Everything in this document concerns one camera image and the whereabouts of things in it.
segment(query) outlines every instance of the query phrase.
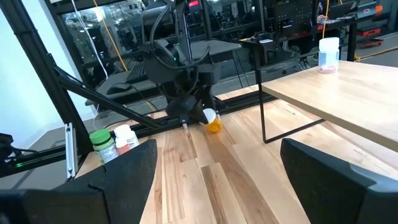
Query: white container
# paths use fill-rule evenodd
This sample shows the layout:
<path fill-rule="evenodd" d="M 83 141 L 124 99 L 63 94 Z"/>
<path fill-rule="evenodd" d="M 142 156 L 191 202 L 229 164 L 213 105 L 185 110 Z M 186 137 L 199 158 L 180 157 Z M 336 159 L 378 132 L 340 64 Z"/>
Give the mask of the white container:
<path fill-rule="evenodd" d="M 125 140 L 129 144 L 130 150 L 139 145 L 136 133 L 130 129 L 128 124 L 120 125 L 114 130 L 116 135 L 116 143 L 120 140 Z"/>
<path fill-rule="evenodd" d="M 318 71 L 321 73 L 333 73 L 338 70 L 339 59 L 338 37 L 324 38 L 319 41 Z"/>

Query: wood grain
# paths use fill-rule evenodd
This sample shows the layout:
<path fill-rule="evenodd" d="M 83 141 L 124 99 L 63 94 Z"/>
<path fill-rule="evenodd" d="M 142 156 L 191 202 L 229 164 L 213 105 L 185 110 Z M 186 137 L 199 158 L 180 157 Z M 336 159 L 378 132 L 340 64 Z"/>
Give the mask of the wood grain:
<path fill-rule="evenodd" d="M 340 62 L 265 82 L 262 90 L 366 139 L 398 151 L 398 68 Z"/>
<path fill-rule="evenodd" d="M 317 119 L 282 100 L 264 108 L 270 136 Z M 140 139 L 156 139 L 159 155 L 141 223 L 309 223 L 280 159 L 280 140 L 262 143 L 259 107 L 221 120 L 219 135 L 195 124 L 187 132 L 179 128 Z M 289 137 L 398 179 L 398 153 L 329 122 Z M 98 157 L 89 156 L 80 172 L 98 164 Z"/>

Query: green jar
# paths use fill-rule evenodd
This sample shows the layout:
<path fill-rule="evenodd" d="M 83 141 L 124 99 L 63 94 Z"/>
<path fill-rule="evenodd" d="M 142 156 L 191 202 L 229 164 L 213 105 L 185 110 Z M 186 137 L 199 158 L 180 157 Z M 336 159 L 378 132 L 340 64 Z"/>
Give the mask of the green jar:
<path fill-rule="evenodd" d="M 107 129 L 100 129 L 90 134 L 93 148 L 105 163 L 119 156 L 111 133 Z"/>

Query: lid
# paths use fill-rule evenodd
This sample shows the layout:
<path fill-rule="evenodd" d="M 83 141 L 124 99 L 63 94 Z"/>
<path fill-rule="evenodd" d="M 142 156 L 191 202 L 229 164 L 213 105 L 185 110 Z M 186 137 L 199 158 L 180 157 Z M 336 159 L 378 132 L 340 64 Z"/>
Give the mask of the lid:
<path fill-rule="evenodd" d="M 107 129 L 100 129 L 90 134 L 90 140 L 93 144 L 101 144 L 111 137 Z"/>
<path fill-rule="evenodd" d="M 114 129 L 114 134 L 118 138 L 121 138 L 122 136 L 125 136 L 126 134 L 129 134 L 130 132 L 131 132 L 131 129 L 128 124 L 120 125 Z"/>
<path fill-rule="evenodd" d="M 121 148 L 123 146 L 127 146 L 127 140 L 125 139 L 121 139 L 121 138 L 117 138 L 116 140 L 116 147 L 117 148 Z"/>
<path fill-rule="evenodd" d="M 211 108 L 204 109 L 203 113 L 205 114 L 209 124 L 211 124 L 217 117 L 216 111 Z"/>
<path fill-rule="evenodd" d="M 319 51 L 336 50 L 340 45 L 340 38 L 328 37 L 319 40 Z"/>

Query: wooden table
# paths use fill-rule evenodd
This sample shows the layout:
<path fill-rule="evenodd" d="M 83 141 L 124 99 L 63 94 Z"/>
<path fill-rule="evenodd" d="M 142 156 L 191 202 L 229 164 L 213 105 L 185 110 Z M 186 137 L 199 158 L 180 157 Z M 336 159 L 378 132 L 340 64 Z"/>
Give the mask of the wooden table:
<path fill-rule="evenodd" d="M 256 90 L 257 86 L 247 87 L 219 98 Z M 271 136 L 318 119 L 282 100 L 265 103 L 264 110 Z M 154 182 L 141 223 L 309 223 L 280 159 L 280 140 L 262 142 L 259 111 L 260 106 L 254 106 L 222 116 L 218 136 L 194 124 L 187 132 L 178 128 L 140 139 L 156 139 L 158 146 Z M 332 123 L 289 138 L 398 179 L 398 153 Z M 78 175 L 100 165 L 98 156 L 91 153 Z"/>
<path fill-rule="evenodd" d="M 398 68 L 340 62 L 262 84 L 262 90 L 342 128 L 398 151 Z"/>

